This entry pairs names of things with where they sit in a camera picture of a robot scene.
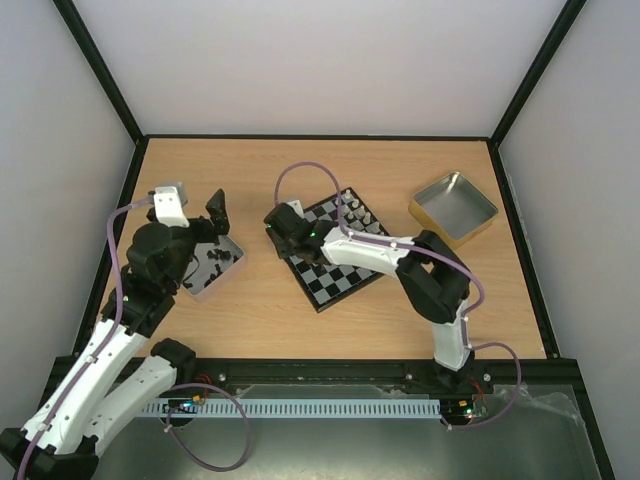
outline wooden surface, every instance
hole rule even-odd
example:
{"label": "wooden surface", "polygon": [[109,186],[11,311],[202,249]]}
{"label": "wooden surface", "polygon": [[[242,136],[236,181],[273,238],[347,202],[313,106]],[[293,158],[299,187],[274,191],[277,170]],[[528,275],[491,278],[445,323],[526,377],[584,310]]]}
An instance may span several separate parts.
{"label": "wooden surface", "polygon": [[[182,289],[176,306],[140,352],[171,337],[199,357],[413,359],[431,358],[429,322],[411,307],[400,283],[383,277],[317,314],[288,266],[278,260],[264,232],[273,207],[275,181],[286,166],[313,160],[326,165],[341,187],[353,187],[392,235],[417,235],[408,213],[413,193],[457,170],[498,206],[486,231],[456,252],[484,283],[487,300],[473,312],[473,344],[491,340],[522,358],[544,358],[529,296],[509,230],[486,145],[483,142],[330,140],[153,139],[144,158],[134,200],[163,182],[184,182],[187,216],[205,215],[204,205],[224,188],[231,237],[248,265],[215,296],[196,303]],[[281,199],[310,205],[333,193],[317,169],[304,167],[283,182]],[[120,241],[121,262],[146,211],[129,214]],[[113,283],[107,287],[111,290]],[[473,300],[476,291],[472,287]],[[481,358],[508,358],[499,349]]]}

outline cable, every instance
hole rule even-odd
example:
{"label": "cable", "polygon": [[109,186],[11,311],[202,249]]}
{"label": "cable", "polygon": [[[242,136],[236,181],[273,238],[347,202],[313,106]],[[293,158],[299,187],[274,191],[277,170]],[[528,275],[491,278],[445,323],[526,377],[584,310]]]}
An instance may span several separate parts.
{"label": "cable", "polygon": [[196,263],[197,263],[196,268],[193,270],[193,272],[191,272],[189,275],[187,275],[187,277],[186,277],[186,278],[184,278],[184,279],[182,280],[182,283],[184,283],[184,282],[188,282],[188,281],[189,281],[189,279],[190,279],[191,277],[193,277],[193,276],[196,274],[196,272],[198,271],[198,269],[200,268],[200,260],[198,259],[198,257],[196,257],[196,256],[194,255],[194,256],[193,256],[193,259],[194,259],[194,260],[196,261]]}
{"label": "cable", "polygon": [[223,389],[218,388],[218,387],[216,387],[214,385],[207,385],[206,383],[185,383],[183,385],[176,385],[174,387],[171,387],[167,391],[168,392],[172,392],[174,390],[182,390],[184,388],[206,388],[206,389],[211,390],[213,392],[219,393],[223,397],[226,397],[227,399],[231,400],[231,402],[238,409],[238,413],[240,413],[240,415],[242,416],[242,419],[244,420],[244,427],[245,427],[245,431],[246,431],[246,434],[247,434],[246,435],[246,443],[245,443],[245,446],[244,446],[244,451],[242,452],[242,455],[240,456],[238,461],[236,463],[234,463],[233,465],[230,465],[228,467],[216,467],[215,465],[210,465],[210,464],[200,460],[193,453],[191,453],[191,450],[189,450],[187,448],[187,446],[182,442],[182,440],[180,440],[180,437],[178,437],[176,432],[173,431],[173,428],[172,428],[172,425],[171,425],[171,415],[173,415],[175,413],[175,411],[179,407],[172,408],[171,410],[169,410],[169,413],[167,414],[167,418],[165,419],[165,426],[166,426],[165,432],[167,432],[169,435],[171,435],[171,438],[173,438],[173,440],[176,442],[176,444],[187,455],[187,457],[189,457],[189,459],[191,461],[193,461],[196,465],[198,465],[198,466],[200,466],[200,467],[202,467],[202,468],[204,468],[206,470],[210,470],[212,472],[230,472],[231,470],[235,470],[236,468],[239,468],[242,465],[244,465],[244,463],[249,458],[249,453],[251,452],[251,444],[253,443],[253,433],[251,431],[251,425],[249,424],[249,419],[247,418],[247,414],[244,411],[244,408],[242,408],[242,405],[240,405],[240,402],[238,402],[238,400],[236,400],[233,397],[233,395],[231,395],[230,393],[227,393]]}
{"label": "cable", "polygon": [[[106,337],[104,337],[104,339],[102,340],[102,342],[100,342],[100,344],[96,347],[96,349],[93,352],[91,352],[90,355],[95,359],[94,361],[98,360],[98,355],[100,355],[100,353],[102,353],[102,351],[109,344],[109,342],[115,335],[116,331],[118,330],[120,321],[122,320],[124,293],[122,288],[122,277],[120,276],[120,265],[118,262],[118,250],[116,246],[115,234],[113,232],[113,223],[116,217],[118,217],[119,215],[125,212],[128,212],[129,210],[132,210],[134,208],[142,207],[144,205],[149,205],[151,201],[152,201],[151,197],[146,197],[137,202],[133,202],[133,203],[130,203],[129,205],[125,205],[124,207],[118,208],[115,211],[113,211],[111,215],[109,215],[109,219],[107,220],[107,244],[109,245],[109,255],[111,256],[111,271],[113,272],[113,275],[115,277],[115,282],[116,282],[116,315],[115,315],[116,318],[114,319],[113,326],[107,333]],[[80,379],[82,378],[82,376],[90,366],[91,366],[91,363],[89,362],[83,363],[80,369],[71,378],[69,383],[67,383],[67,385],[64,387],[64,389],[58,396],[58,399],[51,406],[51,410],[49,410],[49,413],[47,414],[45,419],[42,421],[44,425],[49,425],[51,423],[51,420],[53,420],[53,418],[56,416],[56,413],[58,413],[58,410],[60,410],[60,407],[62,406],[64,401],[67,399],[67,397],[69,396],[73,388],[77,385],[77,383],[80,381]],[[22,457],[22,461],[20,462],[20,467],[18,468],[17,480],[25,480],[26,478],[25,473],[27,471],[27,465],[29,464],[29,459],[31,458],[31,455],[33,455],[33,452],[36,449],[36,446],[38,445],[38,442],[40,441],[44,433],[45,433],[44,430],[39,430],[34,435],[33,440],[31,440],[31,442],[29,443],[29,446],[25,450],[24,456]]]}
{"label": "cable", "polygon": [[[357,234],[356,231],[354,230],[350,230],[347,228],[346,226],[346,222],[344,221],[344,218],[342,216],[342,210],[341,210],[341,206],[342,206],[342,190],[340,190],[340,186],[338,185],[338,179],[335,177],[335,175],[333,175],[333,173],[331,173],[331,171],[325,167],[324,165],[321,165],[320,163],[317,162],[299,162],[299,163],[294,163],[293,165],[288,166],[287,168],[285,168],[282,173],[280,174],[280,176],[278,177],[278,180],[276,181],[276,188],[275,188],[275,192],[273,194],[273,199],[274,202],[276,204],[276,206],[279,203],[278,200],[278,194],[280,191],[280,184],[282,183],[282,179],[284,178],[284,176],[289,173],[291,170],[294,170],[295,168],[298,167],[305,167],[305,166],[309,166],[309,167],[316,167],[319,168],[320,170],[322,170],[323,172],[325,172],[327,175],[329,175],[329,178],[331,178],[331,181],[333,182],[333,185],[336,187],[336,207],[338,209],[338,226],[340,227],[340,230],[342,231],[342,233],[344,233],[345,235],[349,236],[351,239],[353,240],[358,240],[361,242],[365,242],[365,243],[370,243],[372,245],[380,245],[383,247],[391,247],[391,248],[403,248],[406,250],[411,250],[417,253],[421,253],[423,255],[426,255],[428,257],[431,257],[435,260],[439,260],[440,262],[450,266],[451,268],[459,271],[460,273],[462,273],[463,275],[467,276],[469,278],[469,280],[471,282],[473,282],[473,284],[476,286],[476,288],[478,289],[478,300],[473,304],[470,305],[469,307],[467,307],[463,312],[462,315],[466,316],[468,315],[471,311],[475,310],[476,308],[478,308],[480,305],[482,305],[482,303],[485,300],[485,291],[484,291],[484,287],[482,286],[482,283],[480,282],[480,280],[473,274],[471,273],[468,269],[466,269],[465,267],[463,267],[462,265],[460,265],[459,263],[444,257],[442,255],[440,255],[439,253],[433,252],[429,249],[426,248],[422,248],[422,247],[418,247],[417,245],[411,245],[411,244],[407,244],[407,243],[396,243],[395,245],[392,246],[392,242],[391,240],[382,240],[382,239],[373,239],[373,238],[368,238],[368,237],[361,237]],[[462,326],[463,326],[463,340],[466,338],[466,326],[465,326],[465,322],[462,322]],[[456,429],[456,430],[465,430],[465,429],[470,429],[470,428],[476,428],[476,427],[480,427],[482,425],[488,424],[488,423],[492,423],[495,420],[497,420],[498,418],[502,417],[505,413],[507,413],[511,407],[513,406],[513,404],[515,403],[519,393],[520,393],[520,385],[522,383],[522,371],[520,368],[520,360],[518,359],[518,356],[516,355],[516,352],[513,351],[513,349],[511,349],[511,347],[509,347],[508,345],[505,345],[504,343],[500,343],[500,342],[489,342],[489,343],[485,343],[483,345],[480,345],[478,347],[473,348],[473,350],[483,350],[485,348],[490,348],[490,347],[502,347],[505,350],[507,350],[511,356],[513,357],[515,363],[516,363],[516,371],[517,371],[517,381],[516,381],[516,387],[515,387],[515,391],[513,394],[513,397],[511,398],[511,400],[509,401],[509,403],[505,406],[505,408],[500,411],[498,414],[494,415],[493,417],[491,417],[488,420],[485,420],[484,422],[480,422],[480,423],[475,423],[475,424],[471,424],[471,425],[463,425],[463,426],[453,426],[453,425],[449,425],[449,423],[444,419],[444,417],[442,418],[443,423],[447,426],[447,428],[449,429]]]}
{"label": "cable", "polygon": [[340,190],[340,186],[338,184],[338,179],[335,177],[335,175],[333,173],[331,173],[331,171],[325,167],[324,165],[317,163],[317,162],[298,162],[298,163],[294,163],[293,165],[289,165],[287,168],[285,168],[282,173],[280,173],[280,176],[278,177],[278,180],[276,181],[276,188],[275,191],[273,193],[273,200],[275,205],[277,206],[279,202],[279,193],[280,193],[280,184],[282,183],[282,179],[284,178],[284,176],[289,173],[291,170],[294,170],[296,168],[299,167],[316,167],[319,168],[320,170],[322,170],[323,172],[325,172],[329,178],[331,179],[331,181],[333,182],[333,185],[336,188],[336,207],[337,207],[337,215],[338,215],[338,226],[340,227],[340,230],[342,231],[342,233],[344,233],[345,235],[347,235],[349,238],[353,239],[353,240],[358,240],[360,242],[364,242],[364,243],[370,243],[372,245],[379,245],[379,246],[383,246],[383,247],[391,247],[391,248],[403,248],[406,250],[411,250],[417,253],[421,253],[423,255],[426,255],[428,257],[433,258],[434,260],[439,260],[440,262],[448,265],[449,267],[453,268],[454,270],[459,271],[460,273],[462,273],[463,275],[465,275],[466,277],[469,278],[469,280],[471,282],[473,282],[473,284],[476,286],[476,288],[478,289],[478,300],[473,304],[470,305],[469,307],[467,307],[464,312],[462,312],[462,315],[468,315],[470,312],[472,312],[473,310],[475,310],[476,308],[478,308],[480,305],[482,305],[482,303],[484,302],[485,299],[485,292],[484,292],[484,287],[482,286],[482,283],[480,282],[480,280],[473,274],[471,273],[468,269],[466,269],[465,267],[463,267],[462,265],[460,265],[459,263],[443,256],[440,255],[439,253],[433,252],[431,250],[428,250],[426,248],[422,248],[422,247],[418,247],[416,245],[410,245],[407,243],[398,243],[395,246],[392,247],[392,241],[391,240],[382,240],[382,239],[374,239],[374,238],[368,238],[368,237],[361,237],[360,235],[357,234],[357,232],[355,230],[350,230],[347,228],[346,222],[344,221],[344,217],[342,215],[342,209],[340,208],[342,206],[342,195],[341,192],[342,190]]}
{"label": "cable", "polygon": [[482,427],[482,426],[488,425],[490,423],[495,422],[496,420],[498,420],[503,415],[505,415],[509,410],[511,410],[511,407],[513,407],[513,405],[516,403],[516,400],[518,399],[518,396],[520,395],[520,386],[522,385],[522,368],[520,367],[520,359],[516,355],[516,352],[510,346],[508,346],[508,345],[506,345],[504,343],[501,343],[501,342],[484,343],[482,345],[479,345],[479,346],[475,347],[473,350],[476,350],[476,351],[477,350],[484,350],[485,348],[490,348],[490,347],[504,348],[513,357],[513,361],[516,364],[516,386],[515,386],[515,389],[513,391],[513,396],[511,397],[509,402],[505,405],[505,407],[502,410],[500,410],[493,417],[488,418],[487,420],[485,420],[483,422],[474,423],[472,425],[451,425],[451,424],[449,424],[449,422],[447,422],[447,420],[444,417],[441,417],[440,420],[442,421],[442,423],[445,424],[445,426],[447,427],[448,430],[469,430],[471,428],[477,428],[477,427]]}

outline metal tin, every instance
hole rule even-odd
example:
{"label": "metal tin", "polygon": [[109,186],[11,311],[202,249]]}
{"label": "metal tin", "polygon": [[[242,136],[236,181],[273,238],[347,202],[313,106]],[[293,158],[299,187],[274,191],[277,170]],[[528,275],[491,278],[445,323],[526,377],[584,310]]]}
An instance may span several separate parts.
{"label": "metal tin", "polygon": [[491,225],[498,208],[460,172],[453,172],[416,193],[409,212],[457,248]]}

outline purple cable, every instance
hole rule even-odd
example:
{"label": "purple cable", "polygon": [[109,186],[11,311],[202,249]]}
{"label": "purple cable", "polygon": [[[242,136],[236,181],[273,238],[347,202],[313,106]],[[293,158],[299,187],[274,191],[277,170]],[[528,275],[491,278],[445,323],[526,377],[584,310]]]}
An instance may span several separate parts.
{"label": "purple cable", "polygon": [[505,345],[504,343],[501,343],[501,342],[484,343],[482,345],[475,347],[473,350],[476,350],[476,351],[483,350],[485,348],[490,348],[490,347],[504,348],[511,354],[511,356],[513,357],[513,361],[516,363],[516,386],[513,391],[513,396],[511,397],[511,400],[509,400],[509,403],[507,403],[505,407],[502,410],[500,410],[500,412],[498,412],[493,417],[485,420],[484,422],[472,423],[471,425],[450,425],[449,422],[447,422],[447,420],[444,417],[442,417],[441,418],[442,423],[444,423],[449,430],[470,430],[472,428],[483,427],[485,425],[493,423],[496,420],[498,420],[500,417],[505,415],[509,410],[511,410],[511,407],[513,407],[513,405],[516,403],[516,400],[518,399],[518,396],[520,395],[520,386],[522,385],[522,369],[520,367],[520,360],[518,359],[516,352],[513,351],[513,349],[510,346]]}
{"label": "purple cable", "polygon": [[244,451],[242,452],[242,455],[240,456],[238,461],[236,463],[234,463],[233,465],[230,465],[228,467],[216,467],[215,465],[210,465],[210,464],[208,464],[206,462],[203,462],[198,457],[196,457],[193,453],[191,453],[191,451],[182,442],[182,440],[180,440],[180,437],[178,437],[176,432],[173,431],[173,427],[171,425],[171,415],[174,414],[174,412],[177,410],[177,408],[172,408],[171,410],[169,410],[169,413],[167,414],[167,418],[165,420],[165,425],[167,427],[167,429],[165,431],[167,433],[169,433],[169,435],[171,435],[171,438],[173,438],[173,440],[178,444],[178,446],[182,449],[182,451],[184,453],[186,453],[187,457],[189,457],[189,459],[192,462],[194,462],[196,465],[198,465],[198,466],[200,466],[200,467],[202,467],[202,468],[204,468],[206,470],[210,470],[212,472],[230,472],[231,470],[235,470],[236,468],[239,468],[242,465],[244,465],[244,463],[249,458],[249,453],[251,452],[251,444],[253,443],[253,433],[251,432],[251,425],[249,424],[249,419],[247,418],[247,414],[244,411],[244,408],[242,408],[242,405],[240,405],[240,402],[238,402],[238,400],[236,400],[233,397],[233,395],[225,392],[223,389],[215,387],[213,385],[206,384],[206,383],[185,383],[183,385],[176,385],[174,387],[171,387],[167,391],[168,392],[172,392],[174,390],[182,390],[182,389],[185,389],[185,388],[206,388],[206,389],[211,390],[213,392],[219,393],[223,397],[226,397],[227,399],[231,400],[231,402],[238,409],[238,413],[240,413],[240,415],[242,415],[242,419],[244,420],[244,428],[245,428],[245,431],[247,433],[247,440],[246,440],[246,443],[245,443],[245,446],[244,446]]}
{"label": "purple cable", "polygon": [[[118,326],[120,325],[120,321],[122,320],[124,293],[122,290],[122,278],[120,277],[120,265],[118,262],[118,250],[116,246],[116,239],[113,233],[113,222],[115,221],[117,216],[125,212],[128,212],[129,210],[132,210],[134,208],[148,205],[149,203],[151,203],[150,197],[144,198],[137,202],[130,203],[129,205],[126,205],[124,207],[121,207],[115,210],[111,215],[109,215],[109,219],[107,220],[107,244],[109,245],[109,254],[111,256],[111,271],[113,272],[113,275],[116,281],[116,315],[115,315],[116,318],[114,319],[113,326],[111,327],[111,330],[109,330],[109,333],[107,333],[107,336],[102,340],[102,342],[100,342],[100,345],[98,345],[98,347],[91,353],[91,356],[96,360],[98,358],[98,355],[100,355],[100,353],[106,348],[106,346],[109,344],[109,342],[115,335],[118,329]],[[71,393],[71,390],[73,390],[73,388],[77,385],[77,383],[80,381],[80,379],[82,378],[82,376],[87,371],[90,365],[91,365],[90,363],[85,362],[80,367],[80,369],[76,372],[76,374],[71,378],[69,383],[67,383],[67,385],[64,387],[64,389],[58,396],[58,399],[51,406],[51,410],[49,410],[49,413],[47,414],[47,416],[45,417],[42,423],[44,423],[45,425],[49,425],[51,423],[51,420],[53,420],[53,417],[56,416],[56,413],[58,413],[58,410],[60,410],[60,407],[69,396],[69,393]],[[36,449],[36,446],[38,445],[38,442],[40,441],[43,435],[44,435],[44,431],[38,431],[34,435],[33,440],[31,440],[31,442],[29,443],[29,446],[25,450],[24,456],[22,457],[22,461],[20,462],[17,480],[25,480],[26,478],[25,473],[27,471],[27,465],[29,464],[29,459],[31,458],[31,455],[33,455],[33,452]]]}
{"label": "purple cable", "polygon": [[[338,212],[338,226],[340,227],[340,230],[342,231],[342,233],[344,233],[345,235],[349,236],[350,238],[354,239],[354,240],[358,240],[360,242],[364,242],[364,243],[370,243],[372,245],[381,245],[383,247],[390,247],[391,246],[391,240],[382,240],[382,239],[375,239],[375,238],[368,238],[368,237],[361,237],[360,235],[357,234],[357,232],[355,230],[349,230],[347,228],[347,225],[344,221],[344,217],[342,216],[342,210],[341,210],[341,206],[342,206],[342,195],[341,195],[341,190],[340,190],[340,186],[338,185],[338,179],[335,177],[335,175],[333,173],[331,173],[331,170],[329,170],[327,167],[325,167],[324,165],[317,163],[317,162],[298,162],[298,163],[294,163],[293,165],[289,165],[287,168],[285,168],[282,173],[280,174],[280,176],[278,177],[278,180],[276,181],[276,188],[275,191],[273,193],[273,200],[275,205],[278,205],[278,203],[280,203],[279,199],[278,199],[278,194],[280,192],[280,184],[282,183],[282,179],[284,178],[284,176],[289,173],[291,170],[294,170],[298,167],[316,167],[319,168],[320,170],[322,170],[323,172],[325,172],[329,178],[331,179],[331,181],[333,182],[333,185],[336,187],[336,208],[337,208],[337,212]],[[407,243],[398,243],[395,248],[404,248],[407,250],[411,250],[417,253],[421,253],[423,255],[426,255],[428,257],[433,258],[434,260],[439,260],[440,262],[450,266],[451,268],[453,268],[454,270],[459,271],[460,273],[462,273],[463,275],[469,277],[469,280],[471,280],[471,282],[473,282],[473,284],[476,286],[476,288],[478,289],[478,300],[473,304],[470,305],[469,307],[467,307],[464,312],[462,312],[462,315],[467,315],[469,314],[471,311],[475,310],[476,308],[478,308],[480,305],[482,305],[482,303],[484,302],[485,299],[485,292],[484,292],[484,287],[482,286],[482,283],[480,282],[480,280],[478,280],[478,278],[471,273],[468,269],[466,269],[465,267],[463,267],[462,265],[460,265],[459,263],[440,255],[439,253],[433,252],[431,250],[428,250],[426,248],[422,248],[422,247],[418,247],[416,245],[410,245]]]}

